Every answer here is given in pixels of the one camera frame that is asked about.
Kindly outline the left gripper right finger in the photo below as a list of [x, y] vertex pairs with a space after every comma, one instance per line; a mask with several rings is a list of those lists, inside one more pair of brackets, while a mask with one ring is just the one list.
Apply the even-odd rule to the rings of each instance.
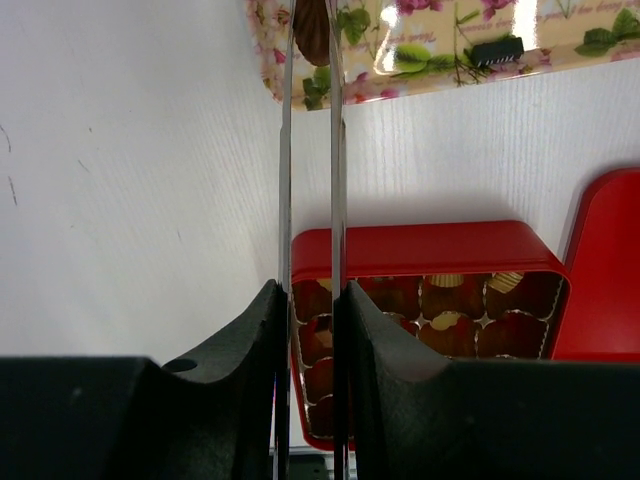
[[355, 282], [346, 341], [362, 479], [635, 479], [633, 364], [450, 359]]

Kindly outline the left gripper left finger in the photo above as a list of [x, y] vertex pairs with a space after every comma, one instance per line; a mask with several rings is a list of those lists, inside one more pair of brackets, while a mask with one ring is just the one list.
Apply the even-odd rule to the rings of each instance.
[[263, 479], [284, 295], [268, 281], [236, 319], [164, 364], [5, 357], [5, 479]]

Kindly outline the red chocolate box with insert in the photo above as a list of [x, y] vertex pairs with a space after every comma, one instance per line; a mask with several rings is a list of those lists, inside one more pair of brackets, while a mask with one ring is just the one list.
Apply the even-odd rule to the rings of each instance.
[[[331, 233], [293, 242], [295, 388], [305, 440], [333, 446]], [[357, 227], [347, 275], [411, 336], [448, 357], [545, 357], [569, 287], [525, 223]]]

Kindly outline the red box lid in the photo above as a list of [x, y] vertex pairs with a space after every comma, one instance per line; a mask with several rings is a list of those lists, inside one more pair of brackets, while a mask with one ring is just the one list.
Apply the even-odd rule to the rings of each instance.
[[569, 294], [551, 358], [639, 361], [639, 168], [583, 191], [565, 257]]

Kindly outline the metal tongs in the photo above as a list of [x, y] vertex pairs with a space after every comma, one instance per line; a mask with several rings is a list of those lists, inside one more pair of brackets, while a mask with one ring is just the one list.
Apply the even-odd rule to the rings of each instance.
[[[325, 3], [329, 21], [330, 60], [330, 123], [331, 123], [331, 294], [333, 369], [333, 458], [334, 477], [348, 479], [348, 378], [347, 358], [343, 352], [346, 334], [338, 322], [344, 316], [343, 292], [347, 283], [346, 266], [346, 124], [343, 116], [344, 69], [341, 53], [341, 32], [338, 25], [339, 3]], [[282, 321], [280, 327], [282, 359], [276, 367], [275, 447], [273, 477], [289, 477], [290, 448], [290, 384], [292, 332], [292, 216], [291, 216], [291, 144], [292, 144], [292, 85], [294, 62], [294, 31], [288, 31], [283, 75], [282, 124], [279, 153], [279, 242], [278, 283], [282, 291]]]

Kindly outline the brown milk chocolate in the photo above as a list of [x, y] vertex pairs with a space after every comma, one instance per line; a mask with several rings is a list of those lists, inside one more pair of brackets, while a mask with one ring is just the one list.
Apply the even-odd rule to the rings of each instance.
[[324, 0], [297, 0], [293, 20], [296, 45], [316, 67], [329, 65], [330, 22]]

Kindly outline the black chip on tray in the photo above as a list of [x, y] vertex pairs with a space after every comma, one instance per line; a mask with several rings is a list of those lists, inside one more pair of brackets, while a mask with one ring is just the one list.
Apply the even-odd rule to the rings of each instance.
[[471, 61], [478, 68], [514, 62], [524, 54], [520, 37], [507, 36], [492, 42], [474, 45], [471, 49]]

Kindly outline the floral rectangular tray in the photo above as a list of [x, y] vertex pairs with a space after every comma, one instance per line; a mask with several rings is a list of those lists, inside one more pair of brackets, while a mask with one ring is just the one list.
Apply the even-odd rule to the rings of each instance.
[[[338, 1], [344, 102], [361, 104], [636, 58], [635, 1]], [[244, 10], [264, 86], [283, 99], [296, 1], [248, 1]], [[478, 68], [474, 45], [520, 37], [520, 59]], [[330, 106], [330, 66], [294, 39], [292, 105]]]

